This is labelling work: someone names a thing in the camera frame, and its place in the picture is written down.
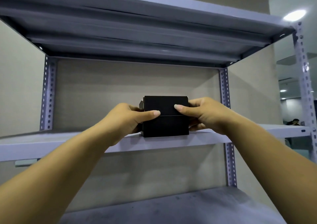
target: person's left hand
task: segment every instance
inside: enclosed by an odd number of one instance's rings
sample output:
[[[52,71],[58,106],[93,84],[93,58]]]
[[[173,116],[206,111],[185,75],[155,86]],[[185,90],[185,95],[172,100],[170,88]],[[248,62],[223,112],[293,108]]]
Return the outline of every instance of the person's left hand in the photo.
[[[112,145],[116,145],[126,135],[139,132],[139,123],[155,119],[160,114],[160,111],[144,112],[136,106],[120,103],[97,126],[105,130],[111,136]]]

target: metal upright post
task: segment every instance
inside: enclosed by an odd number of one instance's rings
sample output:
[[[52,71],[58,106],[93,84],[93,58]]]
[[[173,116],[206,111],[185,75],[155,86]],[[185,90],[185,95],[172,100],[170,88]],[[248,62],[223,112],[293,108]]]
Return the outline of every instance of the metal upright post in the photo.
[[[303,115],[305,118],[305,126],[311,128],[312,148],[309,151],[311,161],[317,163],[317,123],[314,107],[314,96],[312,94],[311,79],[309,73],[309,62],[307,59],[307,51],[304,46],[304,35],[302,30],[302,22],[295,26],[296,32],[293,34],[294,48],[296,53],[297,66],[299,71],[300,95],[302,101]]]
[[[229,94],[229,79],[228,68],[219,70],[220,91],[221,91],[221,103],[226,107],[230,106],[230,94]],[[237,187],[236,181],[236,163],[235,163],[235,149],[232,143],[224,143],[224,151],[226,157],[226,174],[228,186]]]
[[[45,56],[40,130],[52,130],[57,59]]]

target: black box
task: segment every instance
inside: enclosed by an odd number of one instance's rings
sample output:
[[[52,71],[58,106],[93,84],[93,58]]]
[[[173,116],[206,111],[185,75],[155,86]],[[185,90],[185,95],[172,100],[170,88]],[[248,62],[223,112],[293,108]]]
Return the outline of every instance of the black box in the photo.
[[[170,137],[188,135],[189,117],[180,114],[174,105],[188,106],[187,96],[145,96],[140,102],[144,111],[158,110],[161,115],[142,125],[144,137]]]

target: person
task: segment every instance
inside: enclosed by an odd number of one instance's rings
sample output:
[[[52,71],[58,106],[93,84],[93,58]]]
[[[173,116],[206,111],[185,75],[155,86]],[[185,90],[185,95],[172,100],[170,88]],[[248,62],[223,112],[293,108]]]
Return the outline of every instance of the person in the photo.
[[[190,131],[227,135],[288,224],[316,223],[317,166],[249,119],[205,97],[175,105],[192,117]],[[0,223],[58,222],[105,150],[137,125],[160,115],[121,103],[99,123],[69,139],[0,186]]]
[[[299,126],[299,119],[294,119],[286,123],[287,126]]]

